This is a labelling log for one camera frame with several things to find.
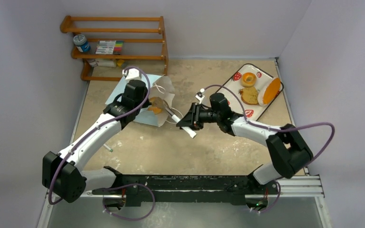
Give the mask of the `white orange fake bread slice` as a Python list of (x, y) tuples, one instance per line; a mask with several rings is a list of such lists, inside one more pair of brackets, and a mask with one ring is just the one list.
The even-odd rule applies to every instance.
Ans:
[(257, 97), (258, 104), (265, 106), (270, 104), (280, 91), (281, 81), (278, 77), (273, 78), (260, 91)]

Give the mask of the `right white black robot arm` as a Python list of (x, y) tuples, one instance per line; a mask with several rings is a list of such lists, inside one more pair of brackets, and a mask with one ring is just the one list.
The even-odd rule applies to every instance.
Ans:
[(267, 147), (271, 162), (261, 165), (250, 174), (248, 188), (251, 192), (260, 193), (267, 183), (281, 177), (291, 178), (313, 159), (312, 151), (293, 125), (251, 125), (244, 115), (231, 110), (222, 93), (212, 94), (210, 103), (210, 108), (192, 103), (190, 110), (176, 125), (181, 129), (188, 127), (197, 131), (205, 123), (216, 123), (224, 133), (247, 138)]

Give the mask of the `light blue paper bag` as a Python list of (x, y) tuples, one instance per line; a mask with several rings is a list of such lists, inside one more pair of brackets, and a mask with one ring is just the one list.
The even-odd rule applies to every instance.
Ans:
[[(148, 75), (149, 81), (151, 83), (151, 89), (149, 93), (149, 101), (152, 100), (153, 97), (159, 97), (163, 99), (170, 108), (173, 107), (173, 99), (175, 97), (175, 88), (172, 85), (171, 79), (168, 76), (159, 76), (159, 75)], [(121, 94), (126, 86), (126, 79), (124, 77), (116, 85), (115, 89), (110, 94), (109, 98), (105, 102), (106, 105), (113, 102), (115, 97)], [(135, 122), (140, 124), (152, 125), (156, 127), (161, 127), (165, 122), (167, 122), (167, 118), (169, 114), (167, 111), (162, 110), (161, 112), (154, 111), (153, 108), (143, 108), (141, 109), (139, 115), (135, 118)]]

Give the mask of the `brown fake bread piece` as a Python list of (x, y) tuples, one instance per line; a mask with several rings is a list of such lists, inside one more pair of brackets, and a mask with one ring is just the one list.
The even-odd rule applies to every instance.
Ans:
[(239, 91), (241, 95), (241, 100), (247, 105), (257, 105), (258, 104), (258, 91), (254, 87), (245, 87)]

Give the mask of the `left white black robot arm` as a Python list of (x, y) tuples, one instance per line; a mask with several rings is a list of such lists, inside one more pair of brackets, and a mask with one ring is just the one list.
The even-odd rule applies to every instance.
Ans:
[(48, 189), (48, 199), (56, 194), (68, 203), (85, 191), (105, 188), (118, 194), (123, 187), (112, 168), (84, 171), (91, 157), (114, 135), (123, 130), (148, 106), (148, 88), (141, 80), (129, 81), (120, 99), (115, 99), (96, 122), (65, 149), (48, 152), (42, 160), (42, 184)]

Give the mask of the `metal tongs with white handle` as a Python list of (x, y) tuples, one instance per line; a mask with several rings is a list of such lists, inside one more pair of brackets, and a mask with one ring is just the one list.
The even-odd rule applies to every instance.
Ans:
[(180, 123), (182, 123), (182, 119), (177, 116), (177, 114), (174, 112), (174, 110), (168, 105), (168, 103), (161, 99), (160, 104), (162, 105), (162, 108), (168, 113), (169, 117), (175, 122), (176, 126), (184, 130), (192, 139), (194, 139), (197, 135), (197, 133), (192, 130), (188, 126), (179, 126)]

